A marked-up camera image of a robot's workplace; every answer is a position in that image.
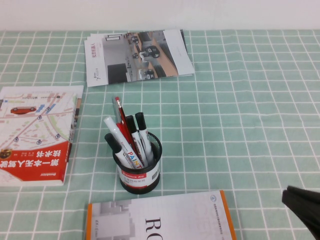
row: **label on pen holder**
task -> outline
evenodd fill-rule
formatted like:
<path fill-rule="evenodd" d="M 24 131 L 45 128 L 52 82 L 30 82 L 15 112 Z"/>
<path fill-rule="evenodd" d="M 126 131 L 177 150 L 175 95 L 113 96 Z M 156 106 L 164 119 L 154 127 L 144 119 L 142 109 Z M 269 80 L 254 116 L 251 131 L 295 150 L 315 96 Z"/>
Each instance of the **label on pen holder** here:
<path fill-rule="evenodd" d="M 140 174 L 128 173 L 122 170 L 119 166 L 117 166 L 117 168 L 120 179 L 124 184 L 131 188 L 143 189 L 150 186 L 156 181 L 160 173 L 159 165 L 160 161 L 158 161 L 156 166 L 150 171 Z"/>

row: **book cover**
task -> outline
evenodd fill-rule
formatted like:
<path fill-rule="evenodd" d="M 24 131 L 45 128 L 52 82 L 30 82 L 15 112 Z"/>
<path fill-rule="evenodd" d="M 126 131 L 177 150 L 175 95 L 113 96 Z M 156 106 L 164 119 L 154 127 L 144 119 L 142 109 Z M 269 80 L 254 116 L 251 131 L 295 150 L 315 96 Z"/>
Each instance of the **book cover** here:
<path fill-rule="evenodd" d="M 88 205 L 86 240 L 235 240 L 224 191 Z"/>
<path fill-rule="evenodd" d="M 63 184 L 77 104 L 74 92 L 4 95 L 0 108 L 0 186 Z"/>
<path fill-rule="evenodd" d="M 88 87 L 195 72 L 178 29 L 93 34 L 84 49 Z"/>

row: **white marker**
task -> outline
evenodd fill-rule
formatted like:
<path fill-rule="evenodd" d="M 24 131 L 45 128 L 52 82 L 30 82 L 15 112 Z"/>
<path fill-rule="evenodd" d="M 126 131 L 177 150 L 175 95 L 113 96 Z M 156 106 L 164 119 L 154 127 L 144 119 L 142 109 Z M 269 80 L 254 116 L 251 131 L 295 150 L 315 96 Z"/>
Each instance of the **white marker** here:
<path fill-rule="evenodd" d="M 126 154 L 120 144 L 117 142 L 112 133 L 108 133 L 104 136 L 104 139 L 109 144 L 110 148 L 114 151 L 114 154 L 119 159 L 120 163 L 128 169 L 134 169 L 134 163 L 131 158 Z"/>
<path fill-rule="evenodd" d="M 121 133 L 111 116 L 106 117 L 104 120 L 105 124 L 109 128 L 110 132 L 112 135 L 115 137 L 115 139 L 120 143 L 122 146 L 124 152 L 126 152 L 129 157 L 131 158 L 131 161 L 133 162 L 134 168 L 135 169 L 143 169 L 144 165 L 141 163 L 140 159 L 132 149 L 132 147 L 129 145 L 127 142 L 126 138 L 124 135 Z"/>
<path fill-rule="evenodd" d="M 135 124 L 135 119 L 132 115 L 125 117 L 126 120 L 126 124 L 128 126 L 128 129 L 132 135 L 134 144 L 135 144 L 135 148 L 138 151 L 138 155 L 139 158 L 143 164 L 143 166 L 146 168 L 148 167 L 148 160 L 147 160 L 147 156 L 145 154 L 145 150 L 144 147 L 142 146 L 142 143 L 140 141 L 140 137 L 139 137 L 139 133 L 137 131 L 136 128 L 136 124 Z"/>
<path fill-rule="evenodd" d="M 143 112 L 138 112 L 135 114 L 135 119 L 139 127 L 139 133 L 141 135 L 141 142 L 144 148 L 146 159 L 148 160 L 149 165 L 152 165 L 155 162 L 154 153 L 152 152 L 151 144 L 148 139 L 148 130 L 146 126 L 146 121 Z"/>

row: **map illustration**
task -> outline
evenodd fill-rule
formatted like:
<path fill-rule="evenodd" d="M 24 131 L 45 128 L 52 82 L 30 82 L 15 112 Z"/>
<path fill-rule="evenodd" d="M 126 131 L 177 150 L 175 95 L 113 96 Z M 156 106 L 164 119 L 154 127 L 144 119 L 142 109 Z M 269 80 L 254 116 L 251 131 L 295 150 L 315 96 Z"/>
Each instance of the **map illustration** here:
<path fill-rule="evenodd" d="M 6 95 L 0 108 L 0 150 L 35 150 L 70 140 L 77 94 Z"/>

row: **black mesh pen holder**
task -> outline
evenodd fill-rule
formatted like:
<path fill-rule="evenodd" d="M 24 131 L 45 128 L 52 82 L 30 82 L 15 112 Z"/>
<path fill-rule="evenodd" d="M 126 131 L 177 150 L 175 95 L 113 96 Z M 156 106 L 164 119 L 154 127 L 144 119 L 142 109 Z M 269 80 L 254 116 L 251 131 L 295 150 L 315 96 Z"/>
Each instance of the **black mesh pen holder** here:
<path fill-rule="evenodd" d="M 147 194 L 155 189 L 160 181 L 162 145 L 160 140 L 151 132 L 148 133 L 148 139 L 151 143 L 154 162 L 146 168 L 127 168 L 121 164 L 115 153 L 112 153 L 117 164 L 120 183 L 125 190 L 132 194 Z"/>

